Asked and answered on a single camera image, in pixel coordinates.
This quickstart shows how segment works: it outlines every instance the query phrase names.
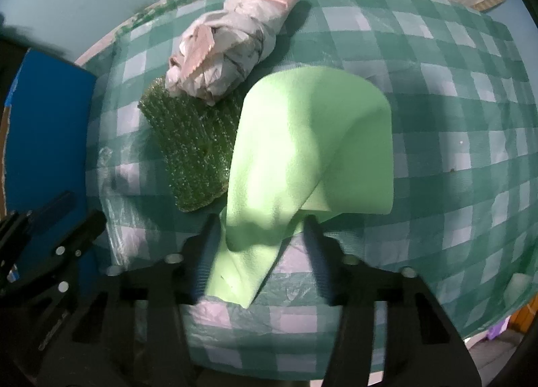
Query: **screw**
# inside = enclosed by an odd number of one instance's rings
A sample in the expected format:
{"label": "screw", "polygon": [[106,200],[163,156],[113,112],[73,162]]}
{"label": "screw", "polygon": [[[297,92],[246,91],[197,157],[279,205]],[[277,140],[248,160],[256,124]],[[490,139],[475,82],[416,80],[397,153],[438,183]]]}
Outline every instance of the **screw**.
{"label": "screw", "polygon": [[416,278],[416,272],[415,269],[412,269],[411,267],[404,267],[400,273],[404,275],[406,278]]}
{"label": "screw", "polygon": [[62,281],[58,284],[58,291],[60,293],[65,293],[67,290],[69,290],[69,283],[67,281]]}
{"label": "screw", "polygon": [[107,269],[108,276],[118,276],[122,272],[122,268],[119,265],[111,265]]}
{"label": "screw", "polygon": [[359,263],[359,259],[351,254],[346,254],[342,257],[342,263],[347,265],[357,265]]}
{"label": "screw", "polygon": [[183,255],[181,254],[170,254],[165,257],[165,263],[167,264],[177,264],[183,261]]}

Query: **green checkered tablecloth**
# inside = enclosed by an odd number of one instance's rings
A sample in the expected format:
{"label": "green checkered tablecloth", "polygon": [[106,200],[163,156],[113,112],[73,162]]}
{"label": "green checkered tablecloth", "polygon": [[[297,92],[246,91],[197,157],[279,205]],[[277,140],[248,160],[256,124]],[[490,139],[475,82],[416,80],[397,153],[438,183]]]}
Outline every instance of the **green checkered tablecloth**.
{"label": "green checkered tablecloth", "polygon": [[[110,257],[125,267],[151,264],[225,204],[221,198],[188,214],[175,207],[162,154],[137,108],[166,72],[180,34],[222,2],[167,10],[87,64],[99,76],[86,169],[89,206],[108,217],[108,235],[98,241],[103,267]],[[416,269],[463,336],[538,290],[538,113],[504,25],[447,0],[301,0],[244,91],[304,64],[369,79],[392,107],[394,208],[324,223],[345,252],[387,270]],[[505,306],[516,272],[532,284]],[[323,377],[340,314],[317,292],[301,235],[249,309],[204,298],[182,310],[196,364],[295,380]],[[372,370],[382,368],[384,319],[379,304]]]}

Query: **light green cloth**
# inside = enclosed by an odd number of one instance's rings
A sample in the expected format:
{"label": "light green cloth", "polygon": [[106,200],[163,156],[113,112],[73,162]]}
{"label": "light green cloth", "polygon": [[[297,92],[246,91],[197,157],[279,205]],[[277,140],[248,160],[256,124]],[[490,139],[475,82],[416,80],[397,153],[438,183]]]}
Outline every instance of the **light green cloth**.
{"label": "light green cloth", "polygon": [[388,214],[392,201],[391,110],[374,85],[327,67],[266,76],[241,112],[206,292],[248,307],[304,215]]}

